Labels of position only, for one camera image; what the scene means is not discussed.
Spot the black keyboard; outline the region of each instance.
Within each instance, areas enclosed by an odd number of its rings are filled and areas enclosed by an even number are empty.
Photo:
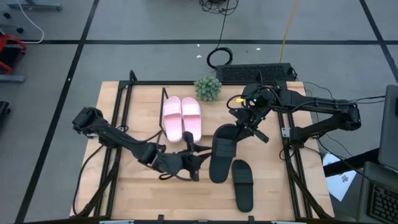
[[[387,224],[398,224],[398,192],[370,183],[368,215]]]

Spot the gray floor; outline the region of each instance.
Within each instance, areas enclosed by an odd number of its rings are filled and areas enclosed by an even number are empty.
[[[397,40],[398,2],[366,1],[382,36]],[[45,40],[78,40],[93,0],[62,1],[62,12],[28,11],[45,31]],[[241,1],[227,17],[224,39],[283,38],[294,1]],[[12,21],[25,29],[22,39],[38,39],[40,33],[19,11]],[[223,17],[202,12],[196,0],[100,0],[88,33],[90,40],[218,39]],[[359,1],[301,0],[288,39],[376,40]],[[223,45],[234,53],[233,64],[276,63],[280,45]],[[133,69],[140,80],[195,80],[214,74],[206,56],[215,45],[85,45],[58,122],[53,141],[30,205],[27,221],[66,218],[72,204],[86,139],[72,131],[72,119],[84,106],[94,106],[103,81],[126,79]],[[43,145],[60,92],[77,45],[29,45],[17,68],[28,79],[24,84],[0,83],[0,100],[10,102],[12,113],[0,135],[0,223],[15,220],[27,184]],[[398,60],[398,46],[388,46]],[[214,64],[226,56],[215,55]],[[329,88],[336,98],[354,99],[382,95],[388,84],[397,84],[378,45],[287,45],[290,62],[300,81]],[[311,84],[313,95],[329,97]],[[335,131],[331,137],[352,154],[377,147],[382,104],[361,105],[363,127],[355,132]],[[348,156],[337,143],[322,139],[335,153]],[[335,209],[354,217],[358,180]]]

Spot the black slide sandal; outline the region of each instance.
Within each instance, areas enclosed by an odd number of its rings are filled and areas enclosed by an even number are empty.
[[[253,174],[247,162],[237,159],[232,163],[236,205],[241,212],[253,209]]]
[[[228,178],[229,167],[236,156],[235,134],[234,124],[224,124],[214,133],[209,168],[210,180],[214,183],[222,183]]]

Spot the slide sandal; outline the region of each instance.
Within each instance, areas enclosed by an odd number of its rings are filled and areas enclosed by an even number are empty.
[[[200,105],[192,97],[186,97],[181,102],[182,119],[185,131],[193,135],[193,142],[198,142],[201,138],[201,113]]]
[[[235,133],[233,124],[224,124],[214,133],[209,168],[210,180],[214,183],[222,183],[228,178],[232,158],[236,156],[236,142],[232,140]]]
[[[238,210],[250,212],[253,209],[253,174],[250,166],[237,159],[232,163],[231,170]]]
[[[163,122],[167,139],[178,142],[182,138],[181,101],[172,96],[163,105]]]

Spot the wooden table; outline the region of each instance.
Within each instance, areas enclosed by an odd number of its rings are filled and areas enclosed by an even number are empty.
[[[96,106],[109,122],[113,114],[117,87],[118,82],[104,82]],[[195,97],[193,85],[134,85],[127,119],[129,126],[127,133],[134,138],[145,139],[159,130],[162,87],[166,87],[169,96],[178,96],[181,99],[187,96]],[[235,118],[228,113],[226,100],[242,93],[243,88],[244,86],[223,86],[218,101],[199,101],[203,116],[201,145],[210,146],[212,135],[219,126],[235,122]],[[301,82],[288,82],[288,88],[305,94]],[[308,126],[312,123],[309,112],[298,111],[293,116],[296,126]],[[138,163],[130,151],[123,150],[112,219],[156,220],[159,214],[163,214],[166,220],[247,220],[248,215],[253,215],[256,220],[293,220],[285,162],[278,157],[282,142],[277,113],[270,112],[259,129],[269,137],[269,142],[264,144],[255,137],[240,141],[235,158],[245,160],[252,169],[254,208],[250,213],[242,213],[236,208],[231,174],[223,184],[214,184],[210,181],[208,173],[210,159],[207,159],[201,167],[199,182],[184,182],[174,178],[161,181],[158,179],[158,172]],[[167,145],[167,152],[181,151],[185,148],[183,141],[169,143],[164,136],[160,143]],[[306,146],[318,150],[317,143],[313,139],[309,139]],[[85,159],[98,147],[97,139],[88,140]],[[103,149],[95,155],[83,172],[76,200],[78,211],[85,206],[98,188],[104,153]],[[301,149],[301,155],[309,191],[325,211],[333,216],[320,156],[308,149]],[[188,177],[187,172],[181,171],[181,174],[183,177]],[[297,193],[300,213],[305,217],[302,194],[298,188]],[[101,214],[104,214],[107,200],[106,192]]]

